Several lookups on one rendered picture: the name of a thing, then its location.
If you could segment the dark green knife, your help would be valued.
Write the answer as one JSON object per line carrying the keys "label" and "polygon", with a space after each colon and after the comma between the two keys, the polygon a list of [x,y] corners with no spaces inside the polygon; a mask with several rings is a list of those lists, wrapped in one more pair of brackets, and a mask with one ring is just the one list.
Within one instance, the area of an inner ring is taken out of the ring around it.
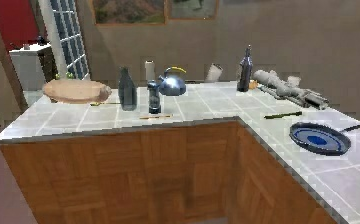
{"label": "dark green knife", "polygon": [[301,116],[301,115],[302,115],[302,111],[297,111],[297,112],[291,112],[291,113],[266,115],[266,116],[264,116],[264,118],[265,119],[278,119],[278,118],[283,118],[283,117],[287,117],[287,116]]}

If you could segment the dark pepper mill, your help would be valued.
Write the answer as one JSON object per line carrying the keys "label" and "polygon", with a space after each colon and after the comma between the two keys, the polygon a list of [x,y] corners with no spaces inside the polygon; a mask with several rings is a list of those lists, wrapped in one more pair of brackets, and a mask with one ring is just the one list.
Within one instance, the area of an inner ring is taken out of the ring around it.
{"label": "dark pepper mill", "polygon": [[159,87],[159,85],[154,80],[150,80],[147,83],[147,90],[149,92],[149,113],[150,114],[159,114],[161,112],[158,87]]}

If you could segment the white cup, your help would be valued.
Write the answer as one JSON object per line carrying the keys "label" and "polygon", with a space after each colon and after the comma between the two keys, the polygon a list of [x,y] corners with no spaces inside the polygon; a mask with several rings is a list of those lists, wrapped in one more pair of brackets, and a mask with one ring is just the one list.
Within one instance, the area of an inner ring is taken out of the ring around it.
{"label": "white cup", "polygon": [[217,82],[219,80],[220,76],[222,75],[222,73],[223,73],[223,68],[219,64],[212,63],[208,70],[205,81],[206,82]]}

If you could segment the tan bread loaf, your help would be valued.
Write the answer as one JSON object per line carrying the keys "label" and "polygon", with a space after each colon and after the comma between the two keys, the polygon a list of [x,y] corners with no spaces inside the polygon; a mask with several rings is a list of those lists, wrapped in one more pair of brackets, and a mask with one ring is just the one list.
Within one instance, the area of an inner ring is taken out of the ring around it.
{"label": "tan bread loaf", "polygon": [[103,102],[112,93],[112,89],[103,83],[79,79],[52,80],[42,90],[50,99],[69,104]]}

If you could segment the dark grey glass bottle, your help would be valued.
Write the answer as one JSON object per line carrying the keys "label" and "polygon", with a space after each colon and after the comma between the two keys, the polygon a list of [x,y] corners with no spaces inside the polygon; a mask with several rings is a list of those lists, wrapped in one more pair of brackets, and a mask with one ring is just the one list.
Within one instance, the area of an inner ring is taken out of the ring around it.
{"label": "dark grey glass bottle", "polygon": [[133,111],[137,107],[137,90],[127,67],[120,68],[118,96],[124,111]]}

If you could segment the yellow pencil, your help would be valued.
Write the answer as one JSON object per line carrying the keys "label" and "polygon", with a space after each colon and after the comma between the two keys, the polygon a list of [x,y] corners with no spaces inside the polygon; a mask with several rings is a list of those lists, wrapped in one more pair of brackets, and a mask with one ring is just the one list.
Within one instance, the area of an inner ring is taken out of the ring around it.
{"label": "yellow pencil", "polygon": [[142,116],[139,119],[148,120],[148,119],[159,119],[159,118],[170,118],[172,114],[164,114],[164,115],[150,115],[150,116]]}

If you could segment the landscape framed picture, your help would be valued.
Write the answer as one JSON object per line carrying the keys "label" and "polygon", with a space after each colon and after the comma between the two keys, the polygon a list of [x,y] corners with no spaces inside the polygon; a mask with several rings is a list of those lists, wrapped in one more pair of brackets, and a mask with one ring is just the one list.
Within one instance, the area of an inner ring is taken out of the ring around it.
{"label": "landscape framed picture", "polygon": [[92,0],[97,24],[164,24],[165,0]]}

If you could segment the white side cabinet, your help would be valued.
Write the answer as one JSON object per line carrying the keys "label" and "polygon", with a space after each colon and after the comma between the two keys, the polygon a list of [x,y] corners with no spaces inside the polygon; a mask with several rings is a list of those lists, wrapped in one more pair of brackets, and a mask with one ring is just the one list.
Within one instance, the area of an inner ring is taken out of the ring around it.
{"label": "white side cabinet", "polygon": [[11,50],[9,55],[24,91],[41,90],[57,74],[50,44],[32,44],[28,50]]}

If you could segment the small framed picture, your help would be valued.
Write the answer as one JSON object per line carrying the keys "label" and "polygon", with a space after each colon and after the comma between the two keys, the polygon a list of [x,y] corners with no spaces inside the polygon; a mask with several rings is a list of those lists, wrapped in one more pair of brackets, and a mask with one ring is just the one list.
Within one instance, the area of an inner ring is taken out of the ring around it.
{"label": "small framed picture", "polygon": [[168,0],[171,19],[212,19],[219,0]]}

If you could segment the wooden tiled kitchen counter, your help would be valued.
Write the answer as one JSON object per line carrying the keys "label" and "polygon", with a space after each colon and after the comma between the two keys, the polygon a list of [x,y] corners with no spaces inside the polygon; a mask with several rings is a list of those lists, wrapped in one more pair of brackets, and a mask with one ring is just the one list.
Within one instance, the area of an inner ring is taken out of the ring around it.
{"label": "wooden tiled kitchen counter", "polygon": [[[302,111],[301,116],[265,119]],[[289,137],[297,122],[359,125],[231,82],[193,84],[160,115],[40,99],[0,133],[37,224],[360,224],[360,129],[340,156]]]}

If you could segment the grey pipe faucet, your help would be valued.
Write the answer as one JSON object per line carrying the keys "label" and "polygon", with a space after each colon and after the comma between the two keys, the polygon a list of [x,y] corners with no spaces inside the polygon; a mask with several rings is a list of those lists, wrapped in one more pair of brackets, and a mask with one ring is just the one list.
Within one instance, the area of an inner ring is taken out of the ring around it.
{"label": "grey pipe faucet", "polygon": [[329,101],[320,93],[283,81],[273,70],[270,72],[258,70],[252,75],[252,78],[258,83],[258,88],[261,91],[270,94],[275,99],[286,99],[301,107],[314,107],[318,110],[324,110],[329,106]]}

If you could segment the dark wine bottle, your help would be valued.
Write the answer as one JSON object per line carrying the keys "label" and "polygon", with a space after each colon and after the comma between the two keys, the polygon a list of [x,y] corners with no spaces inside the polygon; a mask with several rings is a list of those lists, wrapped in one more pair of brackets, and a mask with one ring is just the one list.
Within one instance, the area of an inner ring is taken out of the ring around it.
{"label": "dark wine bottle", "polygon": [[247,92],[249,90],[250,76],[253,67],[251,57],[251,46],[248,46],[245,50],[245,56],[240,62],[241,73],[240,79],[237,84],[237,90],[239,92]]}

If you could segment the white paper towel roll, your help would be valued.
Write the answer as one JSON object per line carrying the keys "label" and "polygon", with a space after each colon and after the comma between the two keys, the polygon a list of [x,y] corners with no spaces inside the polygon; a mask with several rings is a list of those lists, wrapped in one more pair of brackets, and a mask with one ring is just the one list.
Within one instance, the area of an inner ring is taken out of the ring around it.
{"label": "white paper towel roll", "polygon": [[155,79],[155,63],[152,60],[145,62],[145,75],[147,81]]}

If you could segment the blue frying pan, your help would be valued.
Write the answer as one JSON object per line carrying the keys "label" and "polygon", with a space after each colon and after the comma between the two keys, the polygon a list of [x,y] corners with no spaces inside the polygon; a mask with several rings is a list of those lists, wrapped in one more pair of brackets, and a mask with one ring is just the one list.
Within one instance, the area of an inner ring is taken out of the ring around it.
{"label": "blue frying pan", "polygon": [[337,131],[322,124],[297,122],[290,127],[289,137],[309,152],[325,156],[340,156],[345,154],[352,145],[352,141],[345,133],[356,129],[360,129],[360,124]]}

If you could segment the white grid window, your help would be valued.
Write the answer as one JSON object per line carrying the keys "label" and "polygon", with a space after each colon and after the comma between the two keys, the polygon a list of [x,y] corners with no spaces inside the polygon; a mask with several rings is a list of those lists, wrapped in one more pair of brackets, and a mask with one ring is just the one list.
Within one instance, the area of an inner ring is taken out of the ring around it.
{"label": "white grid window", "polygon": [[47,39],[61,78],[90,79],[75,0],[38,0]]}

